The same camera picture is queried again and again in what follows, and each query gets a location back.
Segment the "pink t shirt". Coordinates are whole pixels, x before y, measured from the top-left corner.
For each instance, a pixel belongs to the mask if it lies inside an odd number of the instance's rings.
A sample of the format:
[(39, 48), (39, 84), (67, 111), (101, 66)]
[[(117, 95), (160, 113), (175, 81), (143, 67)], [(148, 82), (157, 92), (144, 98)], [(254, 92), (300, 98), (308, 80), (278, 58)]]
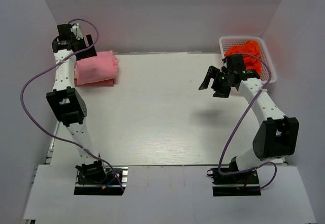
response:
[(116, 78), (117, 71), (118, 59), (112, 50), (98, 52), (97, 56), (79, 60), (75, 65), (81, 83), (113, 79)]

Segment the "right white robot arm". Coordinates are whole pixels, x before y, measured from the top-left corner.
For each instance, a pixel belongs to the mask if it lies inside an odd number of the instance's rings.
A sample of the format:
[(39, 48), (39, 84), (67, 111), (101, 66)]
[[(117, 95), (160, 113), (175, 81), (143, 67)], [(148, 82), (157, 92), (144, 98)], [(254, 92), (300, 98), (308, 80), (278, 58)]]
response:
[(252, 147), (236, 156), (229, 164), (229, 171), (218, 169), (221, 175), (235, 175), (254, 171), (268, 162), (293, 155), (296, 149), (299, 122), (295, 117), (288, 117), (269, 96), (266, 85), (259, 73), (248, 69), (244, 64), (244, 53), (226, 56), (220, 69), (210, 66), (199, 89), (209, 86), (214, 90), (214, 97), (228, 98), (235, 88), (248, 102), (248, 107), (240, 117), (224, 150), (227, 150), (246, 114), (252, 110), (259, 129), (253, 139)]

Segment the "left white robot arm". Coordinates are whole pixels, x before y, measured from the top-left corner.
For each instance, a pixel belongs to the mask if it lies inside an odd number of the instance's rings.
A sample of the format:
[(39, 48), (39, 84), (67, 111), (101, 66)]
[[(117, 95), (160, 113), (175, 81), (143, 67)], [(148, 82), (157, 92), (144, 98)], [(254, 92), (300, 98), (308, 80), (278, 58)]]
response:
[(55, 63), (55, 81), (46, 99), (56, 119), (69, 131), (77, 150), (81, 164), (96, 161), (85, 150), (95, 156), (98, 151), (92, 144), (86, 126), (87, 107), (85, 101), (75, 88), (76, 62), (85, 58), (96, 57), (91, 35), (83, 37), (80, 25), (60, 24), (57, 26), (59, 36), (52, 42)]

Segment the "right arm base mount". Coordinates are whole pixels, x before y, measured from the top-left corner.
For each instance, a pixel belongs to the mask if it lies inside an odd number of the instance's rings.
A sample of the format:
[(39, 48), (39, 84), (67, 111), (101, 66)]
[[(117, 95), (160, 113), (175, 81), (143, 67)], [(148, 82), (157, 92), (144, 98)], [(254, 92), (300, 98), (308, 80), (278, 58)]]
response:
[(214, 197), (248, 197), (261, 195), (256, 170), (234, 175), (221, 175), (218, 172), (218, 168), (211, 168), (206, 173), (212, 179)]

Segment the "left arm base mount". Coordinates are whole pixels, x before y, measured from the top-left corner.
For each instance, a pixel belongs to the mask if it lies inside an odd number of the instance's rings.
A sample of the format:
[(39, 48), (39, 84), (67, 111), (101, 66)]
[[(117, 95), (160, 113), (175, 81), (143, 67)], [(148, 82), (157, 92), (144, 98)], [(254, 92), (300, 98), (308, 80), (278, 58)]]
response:
[(76, 196), (121, 196), (127, 184), (128, 167), (112, 170), (99, 161), (76, 166)]

